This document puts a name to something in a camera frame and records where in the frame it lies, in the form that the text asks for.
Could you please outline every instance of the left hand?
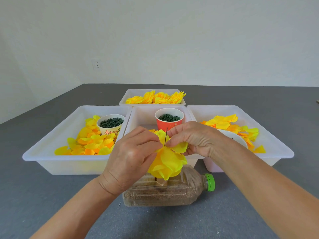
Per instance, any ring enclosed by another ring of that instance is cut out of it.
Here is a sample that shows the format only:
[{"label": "left hand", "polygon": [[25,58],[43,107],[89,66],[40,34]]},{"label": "left hand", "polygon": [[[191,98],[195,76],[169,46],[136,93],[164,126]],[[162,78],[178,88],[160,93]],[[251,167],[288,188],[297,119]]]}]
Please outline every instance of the left hand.
[{"label": "left hand", "polygon": [[105,170],[98,177],[104,190],[118,196],[144,174],[162,148],[157,135],[146,128],[137,127],[115,144]]}]

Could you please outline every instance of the red paper cup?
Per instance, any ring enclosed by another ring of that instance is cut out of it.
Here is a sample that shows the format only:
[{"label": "red paper cup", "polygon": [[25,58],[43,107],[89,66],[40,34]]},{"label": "red paper cup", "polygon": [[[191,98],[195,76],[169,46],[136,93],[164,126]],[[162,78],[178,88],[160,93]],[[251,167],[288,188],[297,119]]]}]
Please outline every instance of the red paper cup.
[{"label": "red paper cup", "polygon": [[[159,120],[159,117],[164,114],[171,114],[172,116],[178,116],[181,117],[181,120],[176,121],[176,122],[165,122]],[[182,124],[183,119],[184,119],[184,113],[176,108],[163,108],[155,112],[155,118],[156,118],[156,123],[157,123],[157,128],[158,130],[163,130],[166,132],[166,129],[169,131],[173,127]]]}]

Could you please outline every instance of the plastic bottle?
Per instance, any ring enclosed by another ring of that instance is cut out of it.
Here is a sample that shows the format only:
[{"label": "plastic bottle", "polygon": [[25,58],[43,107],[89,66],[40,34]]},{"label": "plastic bottle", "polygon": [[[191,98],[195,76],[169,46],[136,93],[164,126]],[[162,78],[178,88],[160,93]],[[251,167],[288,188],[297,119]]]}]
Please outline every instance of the plastic bottle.
[{"label": "plastic bottle", "polygon": [[126,206],[173,206],[190,205],[202,191],[215,189],[211,174],[199,174],[189,165],[184,165],[181,173],[170,177],[164,185],[147,173],[123,193]]}]

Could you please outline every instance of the paper cup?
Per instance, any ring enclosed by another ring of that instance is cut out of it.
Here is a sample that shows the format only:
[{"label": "paper cup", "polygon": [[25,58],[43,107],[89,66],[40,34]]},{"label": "paper cup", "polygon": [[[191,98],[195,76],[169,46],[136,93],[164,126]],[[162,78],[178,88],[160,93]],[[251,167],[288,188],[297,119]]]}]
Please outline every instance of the paper cup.
[{"label": "paper cup", "polygon": [[235,140],[237,143],[240,143],[241,145],[243,145],[245,148],[247,148],[247,143],[245,142],[245,140],[242,139],[241,136],[238,136],[237,134],[230,132],[230,131],[226,131],[226,130],[221,130],[218,129],[218,131],[220,131],[222,134],[224,134],[225,136],[228,136],[229,138]]},{"label": "paper cup", "polygon": [[104,121],[104,120],[107,121],[107,120],[109,120],[109,119],[111,119],[111,118],[117,118],[117,117],[122,118],[122,120],[123,120],[123,122],[124,122],[125,117],[122,116],[122,115],[119,115],[119,114],[110,114],[110,115],[107,115],[107,116],[103,116],[103,117],[101,117],[101,118],[98,120],[97,126],[99,127],[99,129],[100,129],[100,131],[101,131],[101,135],[109,135],[109,134],[111,134],[111,133],[114,133],[115,135],[118,135],[118,133],[119,133],[121,127],[122,127],[123,122],[122,122],[121,125],[116,126],[116,127],[111,127],[111,128],[103,128],[103,127],[100,127],[101,121]]},{"label": "paper cup", "polygon": [[[165,122],[165,121],[159,120],[159,117],[161,115],[167,114],[167,113],[169,113],[173,116],[181,117],[181,120],[178,120],[176,122]],[[184,113],[176,108],[163,108],[163,109],[160,109],[157,112],[155,112],[155,118],[156,118],[158,130],[163,130],[164,132],[166,132],[166,129],[169,131],[173,127],[182,124],[183,119],[184,119]]]}]

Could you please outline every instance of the hand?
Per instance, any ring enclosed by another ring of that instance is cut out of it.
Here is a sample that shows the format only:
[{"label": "hand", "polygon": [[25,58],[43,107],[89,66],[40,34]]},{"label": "hand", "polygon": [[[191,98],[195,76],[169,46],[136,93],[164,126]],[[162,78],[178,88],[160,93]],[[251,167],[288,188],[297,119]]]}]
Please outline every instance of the hand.
[{"label": "hand", "polygon": [[236,142],[215,128],[190,121],[178,125],[167,132],[171,139],[166,146],[174,147],[181,142],[188,142],[189,148],[184,155],[197,153],[204,157],[216,158],[236,146]]},{"label": "hand", "polygon": [[155,150],[162,146],[157,135],[143,127],[135,128],[115,144],[105,170],[98,177],[99,184],[118,196],[147,172],[156,157]]}]

